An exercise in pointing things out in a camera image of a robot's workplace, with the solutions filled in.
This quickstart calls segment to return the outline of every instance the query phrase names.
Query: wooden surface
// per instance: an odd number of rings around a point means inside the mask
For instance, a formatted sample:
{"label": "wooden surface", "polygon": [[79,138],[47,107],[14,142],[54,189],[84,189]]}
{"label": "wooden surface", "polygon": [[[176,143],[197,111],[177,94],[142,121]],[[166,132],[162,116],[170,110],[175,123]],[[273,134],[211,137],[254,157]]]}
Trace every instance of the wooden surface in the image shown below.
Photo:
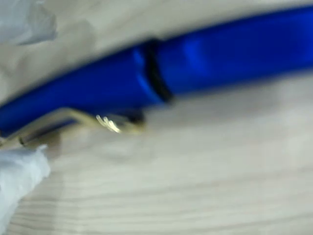
{"label": "wooden surface", "polygon": [[[41,77],[151,34],[309,1],[48,0],[59,38],[1,46],[6,99]],[[8,235],[313,234],[313,72],[147,110],[139,136],[57,135],[51,176]]]}

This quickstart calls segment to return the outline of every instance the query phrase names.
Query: blue pen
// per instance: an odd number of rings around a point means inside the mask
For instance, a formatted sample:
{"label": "blue pen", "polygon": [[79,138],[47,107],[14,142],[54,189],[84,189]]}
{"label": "blue pen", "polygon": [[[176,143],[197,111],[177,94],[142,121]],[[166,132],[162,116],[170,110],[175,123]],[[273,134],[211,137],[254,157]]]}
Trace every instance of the blue pen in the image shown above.
{"label": "blue pen", "polygon": [[16,97],[0,107],[1,136],[25,143],[73,120],[120,132],[172,97],[312,66],[313,6],[245,18],[136,45]]}

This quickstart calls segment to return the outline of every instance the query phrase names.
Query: pen barrel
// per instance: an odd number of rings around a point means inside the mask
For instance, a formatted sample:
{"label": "pen barrel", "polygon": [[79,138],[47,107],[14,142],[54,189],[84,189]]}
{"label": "pen barrel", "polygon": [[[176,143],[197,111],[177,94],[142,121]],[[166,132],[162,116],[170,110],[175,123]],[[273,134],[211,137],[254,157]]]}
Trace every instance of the pen barrel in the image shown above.
{"label": "pen barrel", "polygon": [[173,38],[158,65],[174,94],[313,66],[313,7],[250,17]]}
{"label": "pen barrel", "polygon": [[69,72],[0,107],[1,135],[61,107],[92,115],[313,66],[313,6],[142,44]]}
{"label": "pen barrel", "polygon": [[8,102],[0,107],[1,136],[61,107],[105,115],[162,103],[148,77],[145,51],[140,46],[105,57]]}

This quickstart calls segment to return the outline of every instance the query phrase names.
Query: gold pen clip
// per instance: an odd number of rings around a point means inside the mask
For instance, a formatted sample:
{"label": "gold pen clip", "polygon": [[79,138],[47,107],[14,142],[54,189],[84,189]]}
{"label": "gold pen clip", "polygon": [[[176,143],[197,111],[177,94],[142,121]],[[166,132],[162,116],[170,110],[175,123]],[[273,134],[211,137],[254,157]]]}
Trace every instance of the gold pen clip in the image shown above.
{"label": "gold pen clip", "polygon": [[17,142],[22,145],[28,145],[40,136],[58,129],[53,127],[57,127],[69,120],[92,127],[105,127],[116,133],[139,133],[144,129],[144,118],[142,115],[136,118],[121,115],[101,117],[100,115],[92,116],[72,108],[61,108],[36,119],[19,131],[1,140],[0,147]]}

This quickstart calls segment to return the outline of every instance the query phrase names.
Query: metal clip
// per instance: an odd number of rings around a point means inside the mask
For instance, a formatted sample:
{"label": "metal clip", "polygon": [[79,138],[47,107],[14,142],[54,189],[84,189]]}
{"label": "metal clip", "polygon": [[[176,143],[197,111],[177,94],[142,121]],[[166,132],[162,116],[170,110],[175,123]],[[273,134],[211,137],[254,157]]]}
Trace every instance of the metal clip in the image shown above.
{"label": "metal clip", "polygon": [[116,133],[139,133],[144,129],[144,120],[141,118],[129,118],[128,116],[108,115],[95,117],[85,112],[72,108],[61,108],[52,111],[19,131],[0,141],[0,147],[18,142],[27,145],[32,140],[64,126],[65,122],[78,122],[91,127],[105,127]]}

